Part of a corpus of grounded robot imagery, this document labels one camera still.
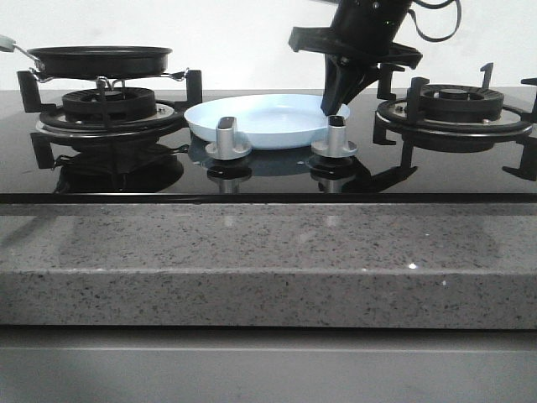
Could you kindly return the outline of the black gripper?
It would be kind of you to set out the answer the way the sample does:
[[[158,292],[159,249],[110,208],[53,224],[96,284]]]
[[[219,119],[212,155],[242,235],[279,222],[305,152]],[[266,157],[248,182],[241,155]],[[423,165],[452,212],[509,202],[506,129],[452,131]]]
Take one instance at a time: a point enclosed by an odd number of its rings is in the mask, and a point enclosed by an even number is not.
[[[341,1],[329,27],[294,27],[289,46],[324,54],[325,83],[321,110],[334,115],[380,77],[379,63],[414,69],[422,58],[415,48],[394,38],[409,11],[410,1]],[[351,65],[350,61],[363,65]]]

